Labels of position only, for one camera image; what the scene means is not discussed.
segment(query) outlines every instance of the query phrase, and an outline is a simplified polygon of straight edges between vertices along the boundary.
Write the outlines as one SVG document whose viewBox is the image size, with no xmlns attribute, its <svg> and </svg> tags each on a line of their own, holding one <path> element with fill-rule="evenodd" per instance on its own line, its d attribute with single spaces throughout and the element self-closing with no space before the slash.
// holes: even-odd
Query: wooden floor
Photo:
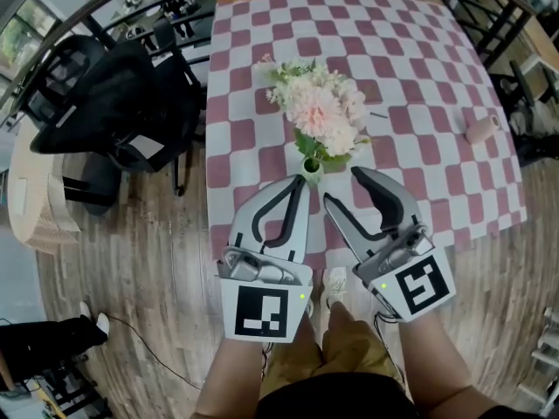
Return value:
<svg viewBox="0 0 559 419">
<path fill-rule="evenodd" d="M 518 48 L 513 54 L 527 53 Z M 501 61 L 503 69 L 507 60 Z M 538 76 L 533 77 L 538 84 Z M 183 197 L 173 196 L 169 168 L 133 175 L 121 199 L 102 218 L 72 204 L 84 231 L 78 246 L 56 256 L 38 254 L 49 319 L 78 314 L 86 300 L 97 312 L 137 328 L 177 373 L 201 386 L 223 328 L 216 268 L 210 261 L 204 149 L 197 147 Z M 76 176 L 81 161 L 67 160 Z M 476 385 L 518 409 L 536 405 L 515 391 L 521 381 L 543 391 L 550 380 L 536 367 L 535 349 L 546 306 L 559 310 L 559 162 L 522 170 L 528 221 L 448 249 L 458 295 L 442 309 L 450 336 L 473 371 Z M 374 302 L 354 279 L 348 304 L 372 320 Z M 388 332 L 397 350 L 397 334 Z M 198 391 L 155 362 L 126 326 L 112 322 L 109 342 L 89 352 L 90 375 L 116 417 L 188 417 Z"/>
</svg>

